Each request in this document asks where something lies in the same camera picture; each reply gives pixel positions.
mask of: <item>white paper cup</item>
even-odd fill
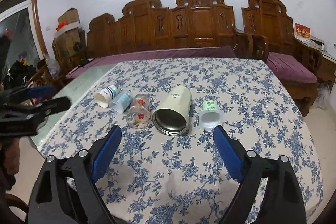
[[[188,130],[191,93],[182,85],[174,87],[153,112],[154,126],[163,134],[179,136]]]
[[[204,101],[202,110],[199,111],[199,128],[214,129],[216,126],[223,125],[224,111],[219,109],[218,103],[213,100]]]
[[[100,105],[103,108],[109,107],[109,102],[112,101],[113,98],[115,98],[118,94],[118,90],[115,86],[109,85],[103,90],[96,93],[94,96],[98,105]]]

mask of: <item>purple seat cushion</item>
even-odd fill
[[[226,57],[237,58],[230,46],[207,47],[207,48],[175,48],[171,50],[156,50],[147,52],[131,52],[127,54],[110,55],[100,57],[85,67],[78,68],[75,72],[67,74],[68,79],[74,79],[88,70],[90,67],[117,64],[131,60],[150,60],[162,58],[181,57]]]
[[[317,81],[316,76],[291,55],[270,52],[266,64],[280,80],[298,83]]]

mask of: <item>white tablecloth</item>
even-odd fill
[[[189,133],[170,137],[152,124],[142,130],[128,127],[123,115],[95,102],[94,94],[110,84],[130,89],[133,95],[147,94],[152,109],[172,87],[185,85],[193,99]],[[204,100],[219,102],[225,112],[223,128],[246,150],[273,159],[288,155],[309,217],[323,196],[316,149],[298,108],[262,61],[178,58],[120,63],[66,113],[39,150],[45,157],[70,157],[89,149],[117,124],[122,142],[107,174],[96,184],[114,216],[129,223],[217,223],[238,183],[227,173],[212,131],[198,128]],[[265,186],[266,179],[248,222],[258,214]]]

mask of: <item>carved wooden backrest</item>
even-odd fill
[[[89,55],[235,46],[233,7],[224,0],[176,0],[176,4],[169,9],[160,0],[134,0],[125,5],[117,22],[109,14],[93,19],[87,35]]]
[[[106,52],[117,54],[109,41],[109,24],[115,22],[110,14],[103,14],[91,20],[90,31],[87,33],[87,52],[88,57],[106,56]]]
[[[269,51],[292,55],[295,51],[293,19],[280,0],[248,0],[249,7],[242,8],[244,30],[264,35],[269,41]]]

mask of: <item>blue gripper pad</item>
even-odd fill
[[[93,159],[91,180],[94,182],[97,182],[98,179],[102,178],[106,174],[107,168],[109,167],[121,142],[120,127],[116,126],[112,129],[113,131],[110,131],[104,139],[100,139],[105,142],[96,157]]]
[[[230,145],[228,139],[224,136],[221,127],[215,127],[213,131],[213,142],[215,143],[230,176],[237,180],[238,183],[241,183],[244,179],[242,173],[242,161]]]
[[[53,96],[55,93],[56,90],[53,85],[36,86],[27,92],[24,99],[28,100],[30,98]]]

